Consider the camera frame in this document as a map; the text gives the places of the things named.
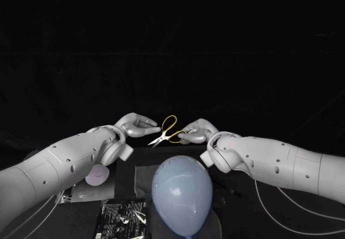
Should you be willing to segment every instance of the light blue balloon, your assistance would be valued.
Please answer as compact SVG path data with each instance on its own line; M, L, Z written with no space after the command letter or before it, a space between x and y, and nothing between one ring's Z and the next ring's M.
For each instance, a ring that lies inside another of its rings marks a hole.
M199 231L210 202L212 182L205 167L189 156L169 158L153 177L153 203L176 234L190 238Z

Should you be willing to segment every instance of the black table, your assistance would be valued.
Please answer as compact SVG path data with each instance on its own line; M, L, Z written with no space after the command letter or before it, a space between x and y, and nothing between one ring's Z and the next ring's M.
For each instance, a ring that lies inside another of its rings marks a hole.
M146 148L134 148L134 153L127 162L120 159L117 163L109 165L111 173L117 173L115 179L115 196L122 198L133 197L134 194L134 168L135 166L148 166L160 164L167 158L176 155L187 155L200 161L199 155L205 152L203 146L170 146L156 147L150 150ZM215 208L221 224L222 238L314 238L316 236L304 236L283 229L270 219L261 207L254 180L244 172L232 171L223 174L215 166L208 170L209 175L228 188L241 192L236 197L222 189L213 190L216 198L223 198L225 206ZM283 196L275 187L258 182L258 190L264 206L277 221L288 228L303 232L329 232L345 229L345 223L332 219L317 217L303 211ZM286 190L284 192L294 201L322 214L345 218L345 209L340 203L322 198L310 193ZM11 222L0 234L0 238L20 225L20 222L34 213L43 205L40 202L24 212L23 215ZM101 201L83 203L59 204L46 219L44 223L31 234L34 239L91 239L95 230L96 215L99 211ZM21 239L36 228L53 207L53 200L33 217L30 222L13 234L10 239ZM323 236L322 238L339 239L345 238L345 234Z

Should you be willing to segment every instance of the white wire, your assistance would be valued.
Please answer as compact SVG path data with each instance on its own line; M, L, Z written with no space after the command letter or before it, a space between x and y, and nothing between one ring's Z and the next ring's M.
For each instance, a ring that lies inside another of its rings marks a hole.
M316 212L313 212L313 211L310 211L309 209L306 209L306 208L303 208L293 200L291 200L291 198L286 195L286 197L290 199L290 201L303 209L303 210L306 210L309 213L312 213L312 214L314 214L314 215L317 215L317 216L320 216L320 217L325 217L325 218L330 218L330 219L335 219L335 220L339 220L339 221L345 221L345 219L343 218L336 218L336 217L330 217L330 216L327 216L327 215L323 215L323 214L320 214L320 213L316 213Z
M264 207L264 204L262 204L262 201L261 201L261 198L260 198L260 194L258 194L258 190L257 190L257 196L258 196L258 200L260 200L260 203L262 205L262 208L264 208L264 211L267 212L268 216L271 217L273 221L287 230L290 230L291 232L294 233L299 233L299 234L303 234L303 235L312 235L312 236L323 236L323 235L330 235L330 234L336 234L336 233L343 233L345 230L339 230L339 231L333 231L333 232L327 232L327 233L303 233L303 232L299 232L296 230L291 230L290 228L287 228L284 225L281 225L278 223L278 221L273 218L273 216L270 215L268 211L265 210L265 207Z
M24 222L20 224L20 226L10 232L10 234L3 238L7 239L13 233L21 228L21 226L29 222L29 220L31 219L31 217L37 214L37 212L42 210L42 208L44 207L44 205L49 203L50 199L53 198L53 196L50 196L50 198L47 199L47 201L44 202L44 204L42 205L42 207L37 209L37 211L31 214L31 216L24 220Z
M33 231L30 232L30 234L29 234L23 239L27 239L27 237L34 233L34 231L37 230L37 228L39 228L40 225L43 224L44 220L47 219L49 215L52 214L52 211L49 212L47 216L44 217L42 223L37 225L37 227L33 229Z

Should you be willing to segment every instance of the scissor handle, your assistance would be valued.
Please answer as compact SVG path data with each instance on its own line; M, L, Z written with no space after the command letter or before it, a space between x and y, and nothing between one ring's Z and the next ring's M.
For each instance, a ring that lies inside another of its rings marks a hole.
M185 130L177 131L177 132L167 138L167 141L169 141L169 139L170 139L177 133L180 133L180 132L185 132L185 133L186 133Z
M174 126L174 124L176 124L176 122L177 122L176 116L169 116L169 117L166 118L166 120L167 120L170 117L174 117L174 122L172 123L172 125L169 126L169 128L167 128L164 131L161 131L161 133L166 133L166 131Z

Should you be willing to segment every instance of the scissors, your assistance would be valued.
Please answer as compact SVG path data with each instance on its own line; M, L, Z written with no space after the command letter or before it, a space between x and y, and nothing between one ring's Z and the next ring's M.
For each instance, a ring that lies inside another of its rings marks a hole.
M185 130L180 130L180 131L177 131L174 134L172 134L170 136L166 136L167 130L174 126L174 124L176 124L176 122L177 122L176 116L169 116L169 117L166 118L164 122L167 121L167 119L169 119L170 117L174 117L174 122L173 122L173 124L169 126L169 128L161 132L161 136L160 136L159 138L156 138L156 139L147 144L147 145L150 145L150 144L154 143L154 145L153 145L151 148L154 148L156 145L157 145L163 140L167 140L167 141L169 141L169 139L170 139L177 133L180 133L180 132L186 133Z

